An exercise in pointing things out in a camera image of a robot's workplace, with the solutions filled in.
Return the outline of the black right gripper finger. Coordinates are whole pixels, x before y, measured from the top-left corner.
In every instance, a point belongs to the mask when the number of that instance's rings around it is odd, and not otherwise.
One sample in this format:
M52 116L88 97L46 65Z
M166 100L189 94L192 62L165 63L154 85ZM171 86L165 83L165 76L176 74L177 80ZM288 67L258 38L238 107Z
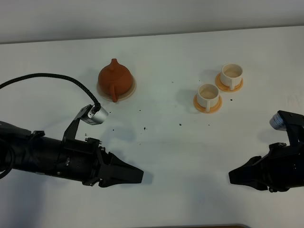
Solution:
M269 156L255 156L244 165L229 172L230 178L270 178Z
M230 183L234 184L234 185L248 186L248 187L252 187L259 191L268 190L268 187L265 184L262 184L256 180L245 180L240 177L233 176L233 175L232 176L229 175L229 180L230 180Z

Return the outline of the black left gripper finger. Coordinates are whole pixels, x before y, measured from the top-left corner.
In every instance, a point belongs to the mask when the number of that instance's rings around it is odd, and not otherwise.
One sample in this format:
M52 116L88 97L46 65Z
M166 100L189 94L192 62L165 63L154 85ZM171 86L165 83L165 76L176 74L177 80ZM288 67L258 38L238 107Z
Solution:
M102 166L103 178L142 178L144 172L132 165L120 160L113 153L102 156L104 165Z
M121 179L106 179L106 178L99 178L99 187L110 187L113 185L120 185L120 184L138 184L142 182L142 177L136 177L130 180L121 180Z

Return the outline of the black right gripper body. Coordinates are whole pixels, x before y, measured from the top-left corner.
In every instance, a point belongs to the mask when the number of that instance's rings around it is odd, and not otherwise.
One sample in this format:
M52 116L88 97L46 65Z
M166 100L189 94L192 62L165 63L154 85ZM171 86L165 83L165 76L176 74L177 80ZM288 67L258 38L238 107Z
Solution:
M286 192L304 185L304 144L287 146L278 142L269 145L269 191Z

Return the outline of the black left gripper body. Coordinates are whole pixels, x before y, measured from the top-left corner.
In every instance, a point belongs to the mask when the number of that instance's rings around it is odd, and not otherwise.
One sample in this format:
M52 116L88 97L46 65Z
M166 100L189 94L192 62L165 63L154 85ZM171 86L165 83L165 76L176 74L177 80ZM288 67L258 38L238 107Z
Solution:
M103 178L100 168L101 155L105 151L101 141L86 138L85 141L64 139L56 161L56 176L80 181L83 185L93 186Z

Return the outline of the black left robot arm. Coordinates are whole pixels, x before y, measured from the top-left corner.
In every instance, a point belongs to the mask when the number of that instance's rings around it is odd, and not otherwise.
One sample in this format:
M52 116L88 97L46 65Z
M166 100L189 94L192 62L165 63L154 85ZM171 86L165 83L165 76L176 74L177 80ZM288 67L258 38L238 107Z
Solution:
M101 188L142 182L142 170L106 152L100 144L93 138L60 141L45 137L44 131L31 132L1 122L0 176L16 169Z

